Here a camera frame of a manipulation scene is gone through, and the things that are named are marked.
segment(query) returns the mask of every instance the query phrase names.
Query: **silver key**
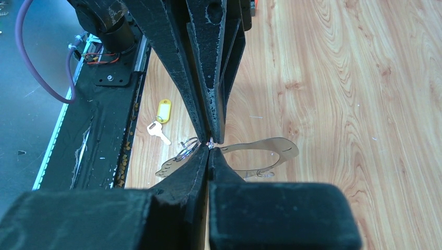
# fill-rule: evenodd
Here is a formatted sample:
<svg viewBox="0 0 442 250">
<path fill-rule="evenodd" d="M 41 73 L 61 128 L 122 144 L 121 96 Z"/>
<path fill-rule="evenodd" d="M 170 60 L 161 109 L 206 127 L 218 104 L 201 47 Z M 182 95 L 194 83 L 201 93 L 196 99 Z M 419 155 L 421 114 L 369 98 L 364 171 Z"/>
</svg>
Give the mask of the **silver key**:
<svg viewBox="0 0 442 250">
<path fill-rule="evenodd" d="M 172 142 L 170 142 L 170 140 L 163 134 L 163 131 L 161 130 L 162 127 L 163 125 L 161 125 L 161 123 L 154 121 L 148 126 L 148 132 L 150 135 L 156 135 L 161 138 L 161 140 L 167 145 L 171 145 Z"/>
</svg>

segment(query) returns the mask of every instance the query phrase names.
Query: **wooden table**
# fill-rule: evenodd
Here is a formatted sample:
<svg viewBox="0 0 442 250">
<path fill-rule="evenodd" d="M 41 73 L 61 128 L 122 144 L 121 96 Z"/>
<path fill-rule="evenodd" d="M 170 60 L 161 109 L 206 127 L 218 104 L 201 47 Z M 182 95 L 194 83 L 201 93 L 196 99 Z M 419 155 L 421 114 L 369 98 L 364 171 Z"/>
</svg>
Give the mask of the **wooden table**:
<svg viewBox="0 0 442 250">
<path fill-rule="evenodd" d="M 172 101 L 166 146 L 146 126 Z M 127 188 L 149 188 L 195 136 L 151 55 Z M 260 1 L 228 104 L 225 145 L 283 136 L 300 155 L 272 178 L 327 182 L 351 204 L 366 249 L 442 246 L 442 2 Z M 236 169 L 276 161 L 229 153 Z"/>
</svg>

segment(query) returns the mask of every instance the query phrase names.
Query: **metal plate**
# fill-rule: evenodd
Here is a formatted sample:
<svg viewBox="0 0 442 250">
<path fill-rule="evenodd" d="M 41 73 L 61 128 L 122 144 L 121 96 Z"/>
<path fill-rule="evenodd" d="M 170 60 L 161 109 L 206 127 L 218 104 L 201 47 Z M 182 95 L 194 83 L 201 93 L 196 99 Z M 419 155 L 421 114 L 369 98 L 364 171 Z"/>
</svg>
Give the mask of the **metal plate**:
<svg viewBox="0 0 442 250">
<path fill-rule="evenodd" d="M 264 140 L 260 140 L 252 143 L 239 143 L 230 146 L 221 147 L 221 152 L 223 154 L 237 151 L 237 150 L 246 150 L 246 149 L 260 149 L 260 150 L 268 150 L 272 151 L 279 155 L 278 161 L 276 161 L 273 165 L 269 167 L 263 167 L 259 169 L 253 170 L 235 170 L 234 171 L 241 176 L 242 178 L 248 178 L 252 176 L 258 177 L 268 177 L 267 173 L 273 168 L 278 167 L 279 165 L 285 163 L 286 161 L 296 157 L 299 155 L 298 147 L 295 143 L 283 137 L 274 137 L 268 138 Z M 165 163 L 161 165 L 161 169 L 155 173 L 156 176 L 165 178 L 181 167 L 184 163 L 186 163 L 191 155 L 182 159 L 181 157 L 174 157 L 169 159 Z"/>
</svg>

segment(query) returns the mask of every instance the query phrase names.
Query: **purple cable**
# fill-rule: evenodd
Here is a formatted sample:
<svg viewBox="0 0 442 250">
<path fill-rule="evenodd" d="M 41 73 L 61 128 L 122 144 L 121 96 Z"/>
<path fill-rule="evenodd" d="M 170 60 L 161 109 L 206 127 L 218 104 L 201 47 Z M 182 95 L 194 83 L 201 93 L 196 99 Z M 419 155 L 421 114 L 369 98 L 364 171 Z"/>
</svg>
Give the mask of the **purple cable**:
<svg viewBox="0 0 442 250">
<path fill-rule="evenodd" d="M 24 0 L 23 4 L 20 7 L 20 10 L 18 11 L 17 15 L 17 21 L 15 23 L 15 42 L 18 47 L 18 51 L 20 52 L 21 57 L 24 60 L 24 64 L 28 68 L 29 72 L 31 72 L 32 76 L 37 80 L 37 82 L 43 87 L 51 96 L 56 98 L 62 103 L 73 103 L 76 99 L 75 94 L 75 84 L 72 79 L 72 74 L 70 71 L 70 59 L 72 57 L 73 52 L 76 50 L 76 46 L 78 46 L 81 43 L 81 40 L 76 40 L 69 50 L 67 59 L 66 59 L 66 74 L 69 78 L 69 87 L 71 90 L 71 99 L 66 99 L 59 95 L 57 92 L 55 92 L 49 85 L 46 83 L 45 80 L 41 77 L 41 75 L 37 72 L 34 65 L 32 64 L 31 60 L 29 59 L 28 54 L 26 53 L 26 50 L 24 48 L 23 44 L 23 22 L 24 18 L 26 16 L 26 13 L 28 12 L 29 6 L 31 6 L 33 0 Z"/>
</svg>

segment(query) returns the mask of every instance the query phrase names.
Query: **purple hose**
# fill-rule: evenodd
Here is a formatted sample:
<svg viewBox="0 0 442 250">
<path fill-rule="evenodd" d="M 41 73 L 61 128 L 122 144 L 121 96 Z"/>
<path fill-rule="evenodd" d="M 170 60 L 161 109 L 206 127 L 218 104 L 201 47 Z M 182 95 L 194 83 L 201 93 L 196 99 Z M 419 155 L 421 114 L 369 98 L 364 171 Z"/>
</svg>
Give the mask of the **purple hose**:
<svg viewBox="0 0 442 250">
<path fill-rule="evenodd" d="M 76 49 L 76 46 L 78 46 L 81 43 L 81 40 L 76 40 L 73 44 L 74 46 L 69 50 L 67 59 L 66 59 L 66 74 L 68 75 L 69 79 L 69 87 L 71 90 L 71 99 L 66 99 L 62 97 L 61 95 L 57 94 L 49 85 L 46 83 L 45 80 L 41 77 L 41 75 L 37 72 L 34 65 L 32 64 L 31 60 L 29 59 L 28 54 L 26 53 L 26 50 L 24 48 L 23 44 L 23 22 L 24 18 L 26 16 L 26 13 L 28 12 L 29 6 L 31 6 L 33 0 L 24 0 L 23 4 L 20 7 L 20 10 L 18 11 L 17 15 L 17 21 L 15 23 L 15 42 L 18 47 L 18 51 L 20 52 L 21 57 L 24 60 L 24 64 L 28 68 L 29 72 L 31 72 L 32 76 L 37 80 L 37 82 L 43 87 L 51 96 L 56 98 L 62 103 L 73 103 L 76 99 L 75 94 L 75 84 L 72 79 L 72 74 L 70 71 L 70 59 L 72 57 L 73 52 Z"/>
</svg>

